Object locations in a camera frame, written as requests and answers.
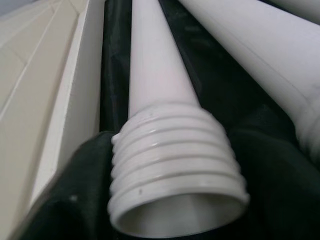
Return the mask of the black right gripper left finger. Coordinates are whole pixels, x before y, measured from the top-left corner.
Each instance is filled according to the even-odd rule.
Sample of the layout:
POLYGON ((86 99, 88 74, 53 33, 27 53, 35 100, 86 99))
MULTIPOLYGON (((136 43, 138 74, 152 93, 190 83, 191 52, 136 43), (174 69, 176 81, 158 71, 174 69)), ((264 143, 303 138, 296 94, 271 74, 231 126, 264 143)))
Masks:
POLYGON ((112 240, 113 131, 83 143, 52 179, 18 228, 20 240, 112 240))

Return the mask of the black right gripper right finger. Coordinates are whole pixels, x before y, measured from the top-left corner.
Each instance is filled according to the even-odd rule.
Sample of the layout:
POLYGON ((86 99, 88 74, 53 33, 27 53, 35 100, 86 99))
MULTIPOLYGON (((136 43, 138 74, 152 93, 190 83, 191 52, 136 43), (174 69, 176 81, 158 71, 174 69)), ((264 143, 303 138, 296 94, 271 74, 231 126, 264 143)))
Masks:
POLYGON ((317 240, 320 174, 278 125, 240 125, 228 132, 247 182, 243 217, 213 232, 216 240, 317 240))

